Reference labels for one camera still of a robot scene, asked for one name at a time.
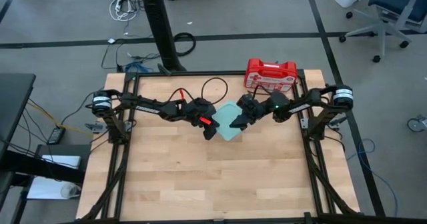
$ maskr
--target white cable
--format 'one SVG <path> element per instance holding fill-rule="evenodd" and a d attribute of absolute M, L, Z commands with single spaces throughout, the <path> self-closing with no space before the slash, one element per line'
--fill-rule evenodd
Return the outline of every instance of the white cable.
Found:
<path fill-rule="evenodd" d="M 116 0 L 113 0 L 110 4 L 109 4 L 109 15 L 110 17 L 114 20 L 114 21 L 122 21 L 122 22 L 126 22 L 126 21 L 131 21 L 133 18 L 136 17 L 136 15 L 138 14 L 138 12 L 136 10 L 133 10 L 131 7 L 131 2 L 129 0 L 127 0 L 127 11 L 123 12 L 123 14 L 119 14 L 119 11 L 115 11 L 115 15 L 116 17 L 113 16 L 113 13 L 111 12 L 111 8 L 113 7 L 113 4 Z M 124 19 L 125 17 L 127 17 L 130 13 L 133 13 L 133 16 Z"/>

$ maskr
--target wooden table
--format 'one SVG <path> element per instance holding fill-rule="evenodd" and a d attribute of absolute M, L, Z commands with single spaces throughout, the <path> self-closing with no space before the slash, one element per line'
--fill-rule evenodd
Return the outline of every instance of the wooden table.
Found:
<path fill-rule="evenodd" d="M 309 89 L 324 87 L 320 70 L 305 70 L 305 75 Z M 163 101 L 184 87 L 199 97 L 201 86 L 209 78 L 142 77 L 138 94 Z M 229 91 L 217 109 L 246 93 L 243 76 L 221 78 L 228 82 Z M 105 88 L 121 91 L 123 80 L 123 74 L 109 74 Z M 205 88 L 205 98 L 215 101 L 224 89 L 222 82 L 212 81 Z M 294 98 L 292 91 L 286 95 Z M 260 101 L 265 98 L 257 95 Z M 285 123 L 264 117 L 231 141 L 219 135 L 206 141 L 203 129 L 185 121 L 170 123 L 139 111 L 135 119 L 121 221 L 284 218 L 302 217 L 307 211 L 316 216 L 297 115 Z M 331 130 L 326 130 L 326 135 L 338 138 Z M 96 141 L 93 147 L 104 140 Z M 322 149 L 330 183 L 351 208 L 358 210 L 341 145 L 325 139 Z M 111 150 L 112 144 L 104 144 L 91 154 L 77 218 L 84 216 L 101 195 Z M 322 203 L 325 209 L 324 195 Z"/>

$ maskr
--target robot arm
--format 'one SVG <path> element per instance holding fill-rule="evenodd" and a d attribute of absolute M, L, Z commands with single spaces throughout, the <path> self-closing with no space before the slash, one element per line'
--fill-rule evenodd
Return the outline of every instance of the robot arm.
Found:
<path fill-rule="evenodd" d="M 120 104 L 112 108 L 111 102 L 119 100 Z M 203 135 L 210 140 L 220 125 L 212 119 L 215 107 L 205 99 L 196 98 L 189 103 L 185 99 L 160 102 L 131 93 L 120 93 L 117 90 L 98 91 L 93 94 L 92 113 L 104 119 L 109 127 L 109 142 L 123 143 L 128 140 L 125 124 L 116 115 L 122 111 L 135 109 L 160 116 L 166 121 L 187 121 L 194 127 L 203 127 Z"/>
<path fill-rule="evenodd" d="M 327 93 L 332 93 L 332 100 L 329 103 L 322 101 L 322 95 Z M 246 94 L 239 99 L 237 105 L 242 108 L 242 114 L 230 124 L 230 127 L 241 130 L 270 113 L 273 113 L 274 121 L 282 123 L 298 111 L 309 107 L 323 107 L 324 110 L 317 117 L 308 120 L 309 136 L 321 140 L 324 138 L 325 126 L 337 114 L 352 109 L 353 91 L 346 85 L 333 85 L 323 89 L 311 89 L 306 95 L 295 100 L 289 100 L 283 93 L 274 91 L 267 100 L 261 103 L 252 99 L 251 94 Z"/>

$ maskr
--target light blue cloth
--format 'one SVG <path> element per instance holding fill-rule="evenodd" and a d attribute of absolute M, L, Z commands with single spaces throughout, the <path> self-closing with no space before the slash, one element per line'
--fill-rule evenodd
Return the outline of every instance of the light blue cloth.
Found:
<path fill-rule="evenodd" d="M 237 106 L 234 102 L 229 101 L 212 115 L 212 118 L 220 124 L 220 127 L 217 127 L 216 131 L 224 140 L 229 141 L 242 132 L 240 128 L 230 128 L 230 124 L 240 114 L 242 114 L 242 108 Z"/>

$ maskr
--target chair base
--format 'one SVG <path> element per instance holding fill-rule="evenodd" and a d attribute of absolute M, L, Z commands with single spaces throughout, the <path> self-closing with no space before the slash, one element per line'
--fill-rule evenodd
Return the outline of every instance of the chair base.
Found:
<path fill-rule="evenodd" d="M 345 37 L 351 37 L 351 36 L 359 35 L 359 34 L 363 34 L 363 33 L 373 32 L 373 33 L 378 34 L 378 40 L 380 42 L 380 54 L 378 56 L 374 57 L 373 62 L 379 62 L 381 60 L 381 58 L 385 57 L 385 55 L 386 55 L 386 34 L 387 33 L 404 40 L 404 42 L 402 44 L 400 44 L 401 48 L 407 47 L 409 45 L 409 43 L 412 42 L 412 40 L 409 37 L 405 36 L 405 34 L 403 34 L 401 31 L 394 28 L 394 26 L 389 24 L 389 22 L 383 21 L 383 20 L 381 20 L 375 16 L 369 15 L 367 13 L 363 13 L 363 12 L 358 11 L 358 10 L 353 10 L 353 12 L 354 12 L 354 14 L 357 14 L 357 15 L 373 22 L 373 24 L 369 25 L 367 27 L 363 27 L 363 28 L 357 29 L 355 31 L 351 31 L 351 32 L 346 33 L 344 35 L 344 39 L 342 37 L 340 37 L 340 42 L 343 42 L 342 40 L 345 41 Z"/>

